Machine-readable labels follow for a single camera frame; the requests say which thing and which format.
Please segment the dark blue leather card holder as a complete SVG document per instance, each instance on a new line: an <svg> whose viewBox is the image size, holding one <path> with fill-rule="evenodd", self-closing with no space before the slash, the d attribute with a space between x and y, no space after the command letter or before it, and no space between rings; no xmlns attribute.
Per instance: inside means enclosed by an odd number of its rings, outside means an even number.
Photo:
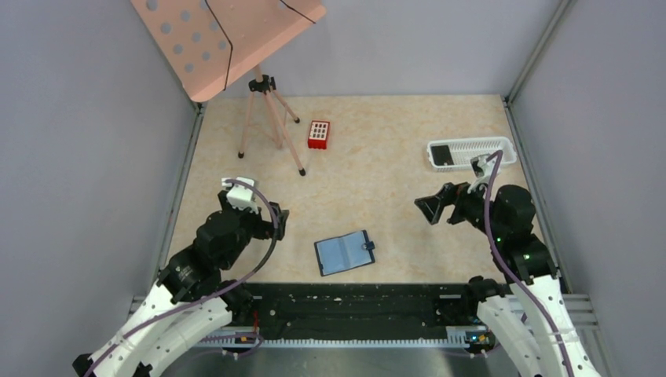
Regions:
<svg viewBox="0 0 666 377"><path fill-rule="evenodd" d="M330 276L375 263L375 243L364 230L319 240L313 244L321 276Z"/></svg>

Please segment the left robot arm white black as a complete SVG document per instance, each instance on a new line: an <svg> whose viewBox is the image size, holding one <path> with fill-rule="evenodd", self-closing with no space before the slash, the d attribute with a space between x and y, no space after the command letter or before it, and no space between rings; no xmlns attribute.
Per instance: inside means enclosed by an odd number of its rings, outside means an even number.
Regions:
<svg viewBox="0 0 666 377"><path fill-rule="evenodd" d="M252 313L246 281L269 260L286 233L289 210L275 202L262 218L253 189L218 193L220 210L208 215L192 243L174 254L127 322L99 350L75 358L78 376L160 376L212 331ZM238 280L223 280L252 240L269 240L261 261Z"/></svg>

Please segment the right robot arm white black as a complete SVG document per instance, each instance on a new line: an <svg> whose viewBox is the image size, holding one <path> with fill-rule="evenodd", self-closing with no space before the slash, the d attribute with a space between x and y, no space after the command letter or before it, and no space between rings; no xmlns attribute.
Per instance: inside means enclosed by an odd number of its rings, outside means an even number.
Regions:
<svg viewBox="0 0 666 377"><path fill-rule="evenodd" d="M466 315L490 330L521 376L597 376L565 306L550 251L532 231L536 208L529 191L503 185L487 201L485 189L446 183L414 201L431 225L451 206L450 225L468 222L492 237L492 259L507 286L470 279L461 298Z"/></svg>

